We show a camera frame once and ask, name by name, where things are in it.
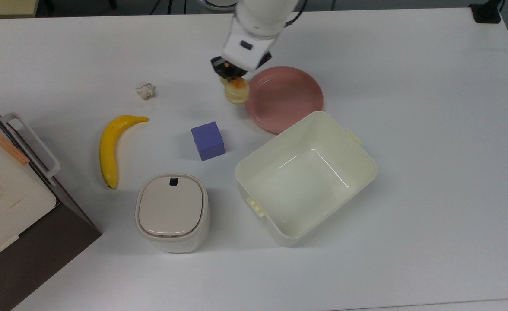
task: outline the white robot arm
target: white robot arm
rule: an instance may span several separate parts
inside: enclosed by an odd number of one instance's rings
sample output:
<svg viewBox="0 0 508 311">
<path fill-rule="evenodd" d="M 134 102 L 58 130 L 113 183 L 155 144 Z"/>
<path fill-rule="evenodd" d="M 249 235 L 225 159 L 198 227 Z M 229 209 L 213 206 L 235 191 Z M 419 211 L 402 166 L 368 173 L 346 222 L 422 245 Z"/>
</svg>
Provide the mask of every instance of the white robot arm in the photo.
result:
<svg viewBox="0 0 508 311">
<path fill-rule="evenodd" d="M 223 52 L 211 60 L 216 73 L 232 81 L 266 63 L 279 33 L 292 23 L 287 18 L 297 3 L 298 0 L 239 0 Z"/>
</svg>

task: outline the pink bowl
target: pink bowl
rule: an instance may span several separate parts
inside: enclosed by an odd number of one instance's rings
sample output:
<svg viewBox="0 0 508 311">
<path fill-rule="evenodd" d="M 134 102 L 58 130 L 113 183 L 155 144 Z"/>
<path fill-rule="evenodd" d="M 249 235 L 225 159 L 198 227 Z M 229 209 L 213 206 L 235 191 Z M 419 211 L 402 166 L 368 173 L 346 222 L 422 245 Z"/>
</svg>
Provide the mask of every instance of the pink bowl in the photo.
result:
<svg viewBox="0 0 508 311">
<path fill-rule="evenodd" d="M 246 111 L 264 130 L 279 134 L 323 109 L 323 92 L 309 74 L 293 67 L 272 67 L 250 82 Z"/>
</svg>

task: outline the white plastic container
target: white plastic container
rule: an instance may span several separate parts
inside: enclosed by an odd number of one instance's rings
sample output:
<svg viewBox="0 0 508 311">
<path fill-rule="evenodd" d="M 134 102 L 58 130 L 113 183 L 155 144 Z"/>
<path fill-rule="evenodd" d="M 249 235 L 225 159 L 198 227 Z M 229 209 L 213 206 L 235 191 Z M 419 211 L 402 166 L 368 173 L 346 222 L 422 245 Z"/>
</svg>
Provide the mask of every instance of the white plastic container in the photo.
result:
<svg viewBox="0 0 508 311">
<path fill-rule="evenodd" d="M 139 191 L 135 224 L 163 251 L 195 250 L 206 239 L 209 222 L 206 188 L 191 175 L 157 175 Z"/>
<path fill-rule="evenodd" d="M 349 130 L 313 112 L 238 163 L 242 198 L 291 246 L 368 185 L 375 161 Z"/>
</svg>

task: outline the purple cube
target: purple cube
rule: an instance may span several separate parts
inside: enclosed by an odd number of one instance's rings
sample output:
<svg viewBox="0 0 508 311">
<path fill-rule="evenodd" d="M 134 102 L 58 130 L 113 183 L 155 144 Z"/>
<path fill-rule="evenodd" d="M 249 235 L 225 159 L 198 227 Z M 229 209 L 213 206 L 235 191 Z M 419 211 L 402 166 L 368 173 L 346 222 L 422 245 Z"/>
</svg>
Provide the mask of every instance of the purple cube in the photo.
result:
<svg viewBox="0 0 508 311">
<path fill-rule="evenodd" d="M 206 161 L 225 153 L 223 138 L 216 122 L 201 125 L 191 129 L 194 144 L 197 146 L 200 159 Z"/>
</svg>

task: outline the banana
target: banana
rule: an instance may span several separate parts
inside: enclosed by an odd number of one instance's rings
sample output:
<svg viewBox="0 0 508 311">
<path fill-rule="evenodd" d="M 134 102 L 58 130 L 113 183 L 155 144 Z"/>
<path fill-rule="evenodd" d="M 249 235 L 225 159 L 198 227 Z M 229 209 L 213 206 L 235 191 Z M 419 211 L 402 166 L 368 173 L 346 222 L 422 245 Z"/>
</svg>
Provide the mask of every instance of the banana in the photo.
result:
<svg viewBox="0 0 508 311">
<path fill-rule="evenodd" d="M 148 120 L 149 118 L 147 117 L 135 117 L 126 114 L 112 120 L 104 129 L 104 132 L 102 132 L 98 153 L 100 157 L 100 172 L 102 172 L 102 178 L 111 189 L 117 188 L 116 144 L 118 138 L 128 128 Z"/>
</svg>

